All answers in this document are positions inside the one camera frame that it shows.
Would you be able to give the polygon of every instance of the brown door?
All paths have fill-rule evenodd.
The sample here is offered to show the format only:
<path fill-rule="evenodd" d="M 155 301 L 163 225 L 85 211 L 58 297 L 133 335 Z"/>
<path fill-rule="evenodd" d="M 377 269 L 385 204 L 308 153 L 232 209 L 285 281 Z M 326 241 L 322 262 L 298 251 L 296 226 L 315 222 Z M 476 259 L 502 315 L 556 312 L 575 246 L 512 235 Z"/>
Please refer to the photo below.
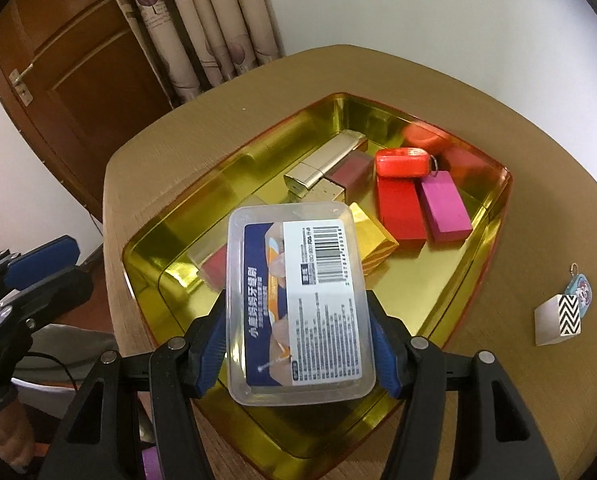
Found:
<path fill-rule="evenodd" d="M 21 96 L 11 74 L 30 64 Z M 40 159 L 99 219 L 110 157 L 171 109 L 115 0 L 9 1 L 0 14 L 0 98 Z"/>

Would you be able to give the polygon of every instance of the key ring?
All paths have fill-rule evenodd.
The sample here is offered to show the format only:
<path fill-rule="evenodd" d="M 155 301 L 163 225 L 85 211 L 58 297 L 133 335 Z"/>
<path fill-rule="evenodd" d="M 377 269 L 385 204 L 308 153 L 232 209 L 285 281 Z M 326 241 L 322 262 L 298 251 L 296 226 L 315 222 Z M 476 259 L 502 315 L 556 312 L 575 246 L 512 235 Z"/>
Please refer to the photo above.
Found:
<path fill-rule="evenodd" d="M 438 160 L 434 155 L 430 155 L 431 160 L 434 162 L 434 170 L 431 172 L 431 176 L 437 176 L 438 174 Z"/>

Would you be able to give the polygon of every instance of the product label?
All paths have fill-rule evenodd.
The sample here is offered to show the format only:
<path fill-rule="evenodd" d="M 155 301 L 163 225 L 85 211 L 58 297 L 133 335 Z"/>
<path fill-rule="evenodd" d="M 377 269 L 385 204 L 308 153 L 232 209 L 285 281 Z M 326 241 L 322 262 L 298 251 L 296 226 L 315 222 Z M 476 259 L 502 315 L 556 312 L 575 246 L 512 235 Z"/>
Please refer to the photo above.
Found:
<path fill-rule="evenodd" d="M 345 229 L 340 220 L 285 222 L 293 384 L 361 377 Z"/>
<path fill-rule="evenodd" d="M 243 265 L 250 386 L 361 377 L 356 306 L 340 220 L 248 225 Z"/>

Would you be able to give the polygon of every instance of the purple object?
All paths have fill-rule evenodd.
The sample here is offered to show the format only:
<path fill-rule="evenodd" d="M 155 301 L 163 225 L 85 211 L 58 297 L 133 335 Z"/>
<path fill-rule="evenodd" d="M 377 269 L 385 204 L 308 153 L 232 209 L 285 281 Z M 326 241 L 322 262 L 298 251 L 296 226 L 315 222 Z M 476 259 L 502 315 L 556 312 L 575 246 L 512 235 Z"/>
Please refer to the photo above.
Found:
<path fill-rule="evenodd" d="M 435 241 L 455 242 L 471 234 L 472 221 L 449 171 L 421 178 L 421 203 Z"/>
<path fill-rule="evenodd" d="M 143 451 L 143 467 L 146 480 L 163 480 L 156 446 L 148 447 Z"/>

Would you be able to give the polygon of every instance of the dark red block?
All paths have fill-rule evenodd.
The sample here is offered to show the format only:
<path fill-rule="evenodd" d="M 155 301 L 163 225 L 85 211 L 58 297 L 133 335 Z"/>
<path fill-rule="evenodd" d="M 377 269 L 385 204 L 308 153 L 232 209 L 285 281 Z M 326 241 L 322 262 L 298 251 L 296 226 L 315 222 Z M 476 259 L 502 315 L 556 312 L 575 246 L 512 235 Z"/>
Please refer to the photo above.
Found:
<path fill-rule="evenodd" d="M 325 178 L 345 189 L 345 203 L 358 202 L 374 176 L 374 157 L 360 150 L 349 152 Z"/>
<path fill-rule="evenodd" d="M 409 178 L 376 177 L 381 223 L 399 242 L 427 240 L 421 203 Z"/>
<path fill-rule="evenodd" d="M 198 275 L 214 290 L 225 288 L 227 275 L 227 244 L 212 254 L 200 267 Z"/>

